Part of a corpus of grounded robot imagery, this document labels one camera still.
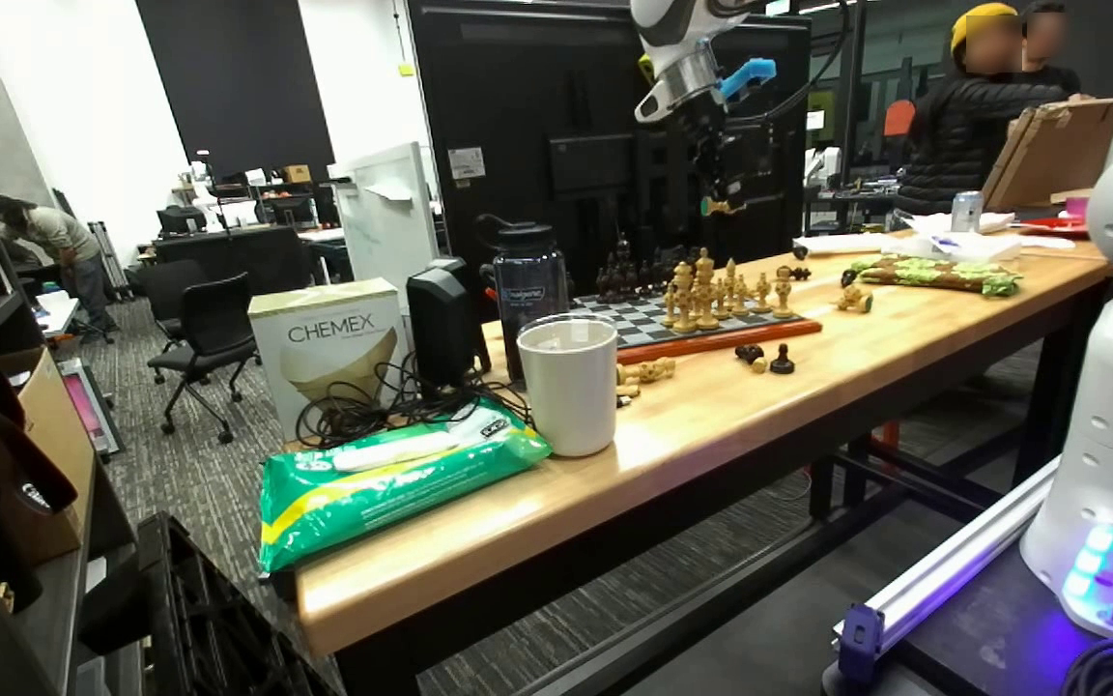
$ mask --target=computer monitor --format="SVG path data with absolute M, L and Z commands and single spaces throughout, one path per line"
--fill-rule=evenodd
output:
M 782 63 L 778 88 L 738 103 L 741 117 L 727 122 L 736 146 L 719 153 L 741 166 L 747 185 L 765 185 L 736 220 L 696 216 L 702 182 L 691 182 L 689 117 L 658 127 L 633 118 L 648 81 L 621 0 L 420 0 L 415 27 L 457 255 L 491 259 L 500 225 L 487 216 L 549 220 L 584 295 L 620 240 L 636 255 L 706 240 L 749 255 L 787 246 L 801 225 L 805 103 L 786 122 L 749 117 L 805 86 L 808 27 L 749 18 L 715 42 L 723 64 L 758 53 Z

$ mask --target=wooden table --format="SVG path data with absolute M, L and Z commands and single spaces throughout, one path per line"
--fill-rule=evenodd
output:
M 798 455 L 836 448 L 964 376 L 1065 330 L 1077 300 L 1108 283 L 1102 250 L 1082 242 L 1065 255 L 1014 259 L 1023 274 L 1020 298 L 877 285 L 872 314 L 846 318 L 836 314 L 846 262 L 844 255 L 814 259 L 810 283 L 794 295 L 794 309 L 823 320 L 823 331 L 787 339 L 798 376 L 749 376 L 729 353 L 684 356 L 674 384 L 647 388 L 620 414 L 612 451 L 549 459 L 298 568 L 298 624 L 311 644 L 316 652 L 344 651 L 344 674 L 370 684 L 365 670 L 408 661 L 399 659 L 408 651 L 420 652 L 420 644 L 401 640 L 401 633 L 416 639 L 420 631 L 399 633 L 399 624 L 416 624 L 436 604 L 613 524 L 684 482 L 719 477 L 719 469 L 758 477 L 758 455 L 787 459 L 787 469 L 808 465 Z M 1045 371 L 1047 384 L 1065 380 L 1065 365 L 1047 356 Z M 827 517 L 827 505 L 832 472 L 823 469 L 810 477 L 810 514 Z

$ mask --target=floor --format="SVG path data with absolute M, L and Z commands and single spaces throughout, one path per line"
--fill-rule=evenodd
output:
M 108 478 L 116 482 L 133 521 L 146 514 L 175 514 L 191 524 L 195 543 L 240 584 L 240 593 L 286 633 L 289 615 L 277 608 L 276 588 L 256 575 L 256 465 L 281 439 L 269 414 L 259 366 L 245 376 L 245 401 L 222 398 L 235 439 L 217 446 L 217 424 L 196 401 L 183 398 L 178 434 L 161 438 L 157 388 L 144 366 L 161 349 L 146 300 L 124 300 L 116 343 L 72 349 L 94 366 L 102 389 L 116 401 L 124 451 L 111 455 Z M 968 446 L 1002 434 L 1016 421 L 1035 353 L 998 365 L 984 380 L 903 417 L 903 448 L 948 459 Z M 530 620 L 491 633 L 487 640 L 448 659 L 420 678 L 420 693 L 522 693 L 546 670 L 597 651 L 606 633 L 629 631 L 647 612 L 678 601 L 700 575 L 727 568 L 747 550 L 782 543 L 805 524 L 805 477 L 765 488 L 729 512 L 700 521 L 696 528 L 620 566 L 589 588 L 533 612 Z M 658 674 L 629 684 L 629 693 L 814 693 L 832 661 L 832 624 L 888 575 L 926 552 L 955 524 L 925 505 L 902 505 L 849 545 L 765 594 Z

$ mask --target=green bag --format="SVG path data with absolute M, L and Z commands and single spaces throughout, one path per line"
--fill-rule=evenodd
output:
M 542 434 L 491 398 L 340 448 L 276 451 L 259 478 L 259 571 L 276 575 L 542 459 Z

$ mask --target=chair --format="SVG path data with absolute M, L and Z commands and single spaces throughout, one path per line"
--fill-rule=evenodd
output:
M 161 353 L 183 343 L 178 309 L 183 309 L 183 291 L 195 283 L 204 283 L 202 262 L 195 262 L 195 259 L 157 259 L 155 262 L 146 307 L 150 307 L 157 330 L 166 331 Z
M 240 371 L 245 365 L 256 356 L 256 336 L 251 336 L 251 320 L 246 320 L 246 274 L 232 274 L 232 277 L 213 277 L 213 283 L 195 283 L 183 291 L 183 343 L 146 361 L 146 366 L 155 371 L 178 371 L 183 384 L 175 388 L 169 401 L 166 401 L 166 424 L 161 434 L 175 434 L 175 401 L 183 396 L 195 396 L 217 421 L 222 434 L 217 439 L 227 446 L 232 439 L 232 424 L 223 421 L 223 414 L 196 389 L 196 384 L 210 380 L 210 371 L 217 366 L 235 366 L 227 388 L 232 398 L 240 401 Z

